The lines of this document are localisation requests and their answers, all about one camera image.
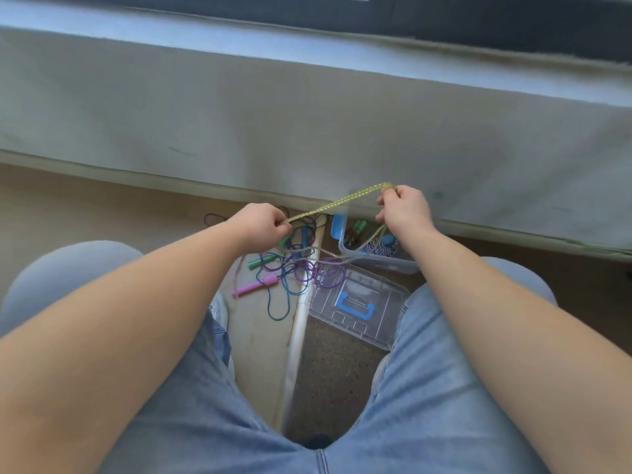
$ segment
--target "leg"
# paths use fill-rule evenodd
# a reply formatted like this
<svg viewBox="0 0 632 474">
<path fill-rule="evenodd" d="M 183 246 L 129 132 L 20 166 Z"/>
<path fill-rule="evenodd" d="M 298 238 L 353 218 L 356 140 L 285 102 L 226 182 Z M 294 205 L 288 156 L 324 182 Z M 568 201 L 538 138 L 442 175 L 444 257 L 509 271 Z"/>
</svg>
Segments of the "leg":
<svg viewBox="0 0 632 474">
<path fill-rule="evenodd" d="M 554 303 L 530 270 L 486 261 Z M 548 470 L 486 391 L 426 284 L 407 301 L 381 381 L 351 430 L 326 449 L 330 471 L 544 474 Z"/>
<path fill-rule="evenodd" d="M 43 256 L 18 276 L 4 298 L 0 336 L 139 257 L 137 250 L 111 241 Z M 225 331 L 216 329 L 207 312 L 185 356 L 127 426 L 99 473 L 317 471 L 316 453 L 278 435 L 239 393 L 221 360 L 229 352 L 218 355 L 216 350 L 220 340 L 227 341 Z"/>
</svg>

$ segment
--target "clear plastic lid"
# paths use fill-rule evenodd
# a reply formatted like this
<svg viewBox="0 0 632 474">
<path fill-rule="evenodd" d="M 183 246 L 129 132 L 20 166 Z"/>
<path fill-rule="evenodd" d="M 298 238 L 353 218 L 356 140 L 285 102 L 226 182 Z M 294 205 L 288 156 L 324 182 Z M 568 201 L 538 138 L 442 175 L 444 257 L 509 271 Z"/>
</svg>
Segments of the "clear plastic lid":
<svg viewBox="0 0 632 474">
<path fill-rule="evenodd" d="M 336 266 L 322 272 L 321 282 L 332 289 L 316 288 L 310 314 L 324 322 L 390 351 L 408 290 L 383 277 L 356 267 L 333 275 Z"/>
</svg>

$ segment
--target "jump rope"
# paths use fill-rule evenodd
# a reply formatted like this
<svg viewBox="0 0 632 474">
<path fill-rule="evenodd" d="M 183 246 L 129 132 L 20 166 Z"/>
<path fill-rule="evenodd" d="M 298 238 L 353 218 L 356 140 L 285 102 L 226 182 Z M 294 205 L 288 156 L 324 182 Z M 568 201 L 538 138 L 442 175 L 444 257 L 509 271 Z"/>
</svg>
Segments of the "jump rope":
<svg viewBox="0 0 632 474">
<path fill-rule="evenodd" d="M 290 295 L 292 296 L 300 296 L 303 294 L 307 288 L 309 287 L 309 283 L 313 282 L 316 286 L 324 288 L 324 289 L 333 289 L 335 287 L 340 286 L 344 279 L 346 278 L 347 273 L 347 263 L 354 258 L 353 255 L 350 256 L 341 256 L 339 254 L 331 253 L 323 248 L 314 247 L 312 244 L 316 239 L 316 231 L 324 227 L 326 224 L 327 217 L 325 216 L 325 223 L 319 225 L 319 218 L 321 217 L 321 213 L 331 208 L 335 208 L 337 206 L 342 206 L 344 204 L 349 203 L 354 199 L 361 198 L 369 193 L 373 193 L 377 190 L 384 190 L 386 188 L 393 188 L 396 190 L 395 186 L 389 182 L 383 182 L 380 184 L 375 184 L 374 186 L 370 186 L 364 190 L 358 191 L 357 193 L 353 193 L 349 196 L 341 198 L 337 201 L 329 203 L 327 205 L 321 206 L 318 209 L 305 212 L 303 214 L 296 215 L 294 217 L 289 217 L 288 209 L 285 206 L 279 206 L 287 219 L 284 223 L 293 223 L 295 221 L 300 221 L 302 224 L 299 226 L 293 226 L 292 233 L 281 242 L 279 246 L 279 250 L 281 254 L 273 253 L 268 251 L 267 253 L 259 253 L 259 261 L 260 267 L 257 271 L 255 278 L 257 282 L 259 282 L 268 294 L 268 304 L 267 304 L 267 312 L 270 319 L 273 321 L 283 321 L 283 319 L 287 318 L 289 312 L 291 311 L 291 302 Z M 210 217 L 220 218 L 222 221 L 226 221 L 227 217 L 215 214 L 208 213 L 204 216 L 204 224 L 207 226 L 211 226 L 209 223 Z M 302 231 L 302 243 L 300 245 L 294 244 L 292 239 L 294 239 L 296 231 Z M 369 238 L 362 243 L 355 251 L 361 251 L 365 248 L 369 243 L 371 243 L 374 239 L 379 239 L 380 236 L 384 234 L 386 231 L 386 225 L 382 224 Z M 328 257 L 319 259 L 316 262 L 311 261 L 309 258 L 314 254 L 315 251 L 319 251 L 321 253 L 325 253 Z M 237 293 L 237 277 L 240 273 L 241 267 L 243 265 L 245 256 L 241 257 L 241 260 L 237 266 L 237 270 L 235 271 L 234 276 L 234 292 Z M 299 275 L 300 270 L 303 271 L 304 277 Z M 279 279 L 281 286 L 283 286 L 286 297 L 287 297 L 287 305 L 288 308 L 285 314 L 282 317 L 274 317 L 270 312 L 270 305 L 272 303 L 272 293 L 270 291 L 270 287 L 266 284 L 261 278 L 260 275 L 266 271 L 269 274 L 274 274 Z M 343 275 L 340 277 L 338 281 L 338 275 L 340 272 L 343 272 Z M 288 285 L 288 276 L 294 276 L 296 280 L 300 283 L 304 284 L 303 289 L 301 291 L 292 291 Z M 328 280 L 333 279 L 333 284 L 328 284 Z"/>
</svg>

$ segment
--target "light blue fabric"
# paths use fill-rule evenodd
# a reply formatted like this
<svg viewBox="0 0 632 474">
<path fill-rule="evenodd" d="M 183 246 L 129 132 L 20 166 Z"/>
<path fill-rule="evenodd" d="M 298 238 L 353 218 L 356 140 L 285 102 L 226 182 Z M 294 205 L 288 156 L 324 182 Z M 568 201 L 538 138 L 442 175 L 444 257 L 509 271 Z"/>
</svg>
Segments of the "light blue fabric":
<svg viewBox="0 0 632 474">
<path fill-rule="evenodd" d="M 4 298 L 0 336 L 140 256 L 111 241 L 43 256 Z M 555 302 L 533 272 L 496 258 L 486 261 Z M 389 363 L 364 412 L 324 450 L 290 442 L 252 410 L 221 361 L 230 349 L 224 341 L 224 330 L 207 313 L 183 359 L 123 432 L 99 473 L 548 472 L 481 384 L 427 285 L 407 302 Z"/>
</svg>

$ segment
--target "plastic storage box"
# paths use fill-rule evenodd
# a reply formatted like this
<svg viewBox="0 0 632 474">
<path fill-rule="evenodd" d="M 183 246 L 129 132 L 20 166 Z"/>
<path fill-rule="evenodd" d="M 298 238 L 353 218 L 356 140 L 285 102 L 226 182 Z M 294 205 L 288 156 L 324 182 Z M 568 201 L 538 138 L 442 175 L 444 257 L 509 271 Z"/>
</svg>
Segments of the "plastic storage box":
<svg viewBox="0 0 632 474">
<path fill-rule="evenodd" d="M 332 274 L 336 268 L 332 265 L 323 271 L 323 283 L 333 286 L 343 280 L 344 270 L 337 276 Z M 348 266 L 340 286 L 316 289 L 309 312 L 338 329 L 390 351 L 408 296 L 408 290 L 399 284 Z"/>
<path fill-rule="evenodd" d="M 404 274 L 414 274 L 419 270 L 419 266 L 408 256 L 403 248 L 399 249 L 395 257 L 379 256 L 361 251 L 352 251 L 344 247 L 344 231 L 347 225 L 347 214 L 336 215 L 331 223 L 331 237 L 338 240 L 338 249 L 343 256 L 352 258 L 350 263 L 356 266 L 374 267 L 397 271 Z"/>
</svg>

